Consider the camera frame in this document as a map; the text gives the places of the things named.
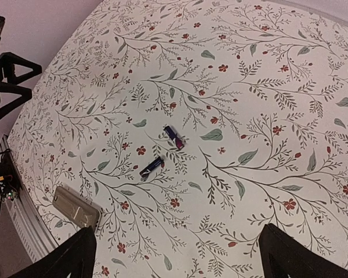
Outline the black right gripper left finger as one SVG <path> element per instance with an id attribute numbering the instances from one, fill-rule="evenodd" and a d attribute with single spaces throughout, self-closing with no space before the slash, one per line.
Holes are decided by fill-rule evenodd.
<path id="1" fill-rule="evenodd" d="M 47 256 L 11 277 L 92 277 L 96 247 L 93 229 L 82 228 Z"/>

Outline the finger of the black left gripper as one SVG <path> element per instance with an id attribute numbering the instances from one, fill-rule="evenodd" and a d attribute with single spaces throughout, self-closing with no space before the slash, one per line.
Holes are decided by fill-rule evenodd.
<path id="1" fill-rule="evenodd" d="M 16 75 L 15 66 L 19 65 L 22 67 L 30 68 L 32 71 Z M 14 53 L 5 52 L 0 55 L 0 81 L 4 78 L 7 79 L 10 84 L 20 84 L 26 80 L 29 80 L 42 73 L 42 66 L 26 60 Z"/>
<path id="2" fill-rule="evenodd" d="M 31 89 L 0 81 L 0 120 L 31 98 Z"/>

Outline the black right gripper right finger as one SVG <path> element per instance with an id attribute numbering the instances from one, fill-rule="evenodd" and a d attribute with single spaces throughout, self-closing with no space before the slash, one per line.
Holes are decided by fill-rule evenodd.
<path id="1" fill-rule="evenodd" d="M 274 224 L 259 236 L 264 277 L 348 277 L 348 270 L 309 251 Z"/>

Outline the beige remote control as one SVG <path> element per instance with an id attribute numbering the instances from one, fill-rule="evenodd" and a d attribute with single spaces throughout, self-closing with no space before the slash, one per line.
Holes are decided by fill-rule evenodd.
<path id="1" fill-rule="evenodd" d="M 77 227 L 91 227 L 94 232 L 96 231 L 101 216 L 100 211 L 68 188 L 58 186 L 52 204 Z"/>

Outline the dark blue AA battery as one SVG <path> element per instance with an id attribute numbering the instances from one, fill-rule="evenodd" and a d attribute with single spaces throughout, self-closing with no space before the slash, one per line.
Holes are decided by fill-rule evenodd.
<path id="1" fill-rule="evenodd" d="M 152 171 L 154 171 L 157 167 L 161 166 L 164 163 L 162 157 L 158 156 L 151 163 L 149 163 L 141 172 L 141 177 L 146 177 L 150 175 Z"/>

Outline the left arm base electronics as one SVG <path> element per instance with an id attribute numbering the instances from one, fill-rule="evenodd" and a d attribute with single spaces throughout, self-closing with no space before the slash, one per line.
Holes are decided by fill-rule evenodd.
<path id="1" fill-rule="evenodd" d="M 21 183 L 11 161 L 9 148 L 0 151 L 0 214 L 5 199 L 14 200 L 19 196 Z"/>

